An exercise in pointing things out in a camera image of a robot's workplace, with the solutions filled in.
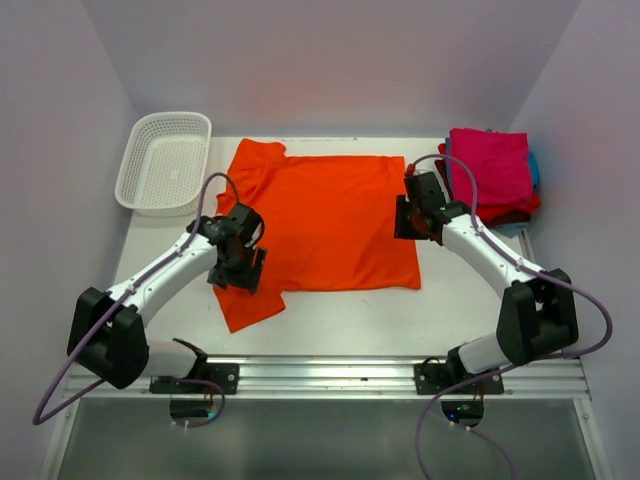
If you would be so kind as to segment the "orange t shirt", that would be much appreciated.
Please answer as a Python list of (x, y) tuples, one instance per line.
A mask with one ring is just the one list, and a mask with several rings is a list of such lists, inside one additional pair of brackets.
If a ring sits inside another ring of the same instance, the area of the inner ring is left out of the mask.
[(404, 172), (401, 156), (289, 156), (281, 143), (242, 140), (217, 210), (256, 210), (267, 255), (255, 294), (215, 288), (229, 331), (284, 311), (285, 292), (420, 289), (416, 246), (394, 236)]

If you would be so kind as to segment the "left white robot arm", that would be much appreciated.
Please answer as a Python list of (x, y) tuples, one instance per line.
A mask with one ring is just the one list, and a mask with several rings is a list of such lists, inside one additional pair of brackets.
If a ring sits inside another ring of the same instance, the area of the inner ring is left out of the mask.
[(263, 218), (242, 203), (226, 215), (197, 217), (145, 270), (105, 291), (90, 287), (79, 296), (69, 357), (117, 389), (151, 376), (185, 392), (201, 390), (212, 380), (206, 353), (181, 339), (149, 342), (146, 328), (200, 276), (220, 289), (255, 294), (266, 259), (265, 249), (257, 245), (264, 230)]

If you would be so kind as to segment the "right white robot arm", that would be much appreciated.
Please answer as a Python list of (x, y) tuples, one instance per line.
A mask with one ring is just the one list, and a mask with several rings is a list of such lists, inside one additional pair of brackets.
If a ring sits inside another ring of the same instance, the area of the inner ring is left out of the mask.
[(575, 344), (579, 338), (571, 282), (561, 269), (550, 272), (515, 256), (486, 229), (470, 207), (448, 202), (433, 172), (405, 174), (406, 193), (396, 198), (394, 237), (430, 240), (463, 259), (501, 300), (494, 332), (451, 349), (439, 365), (425, 362), (427, 377), (468, 392), (481, 374), (526, 365)]

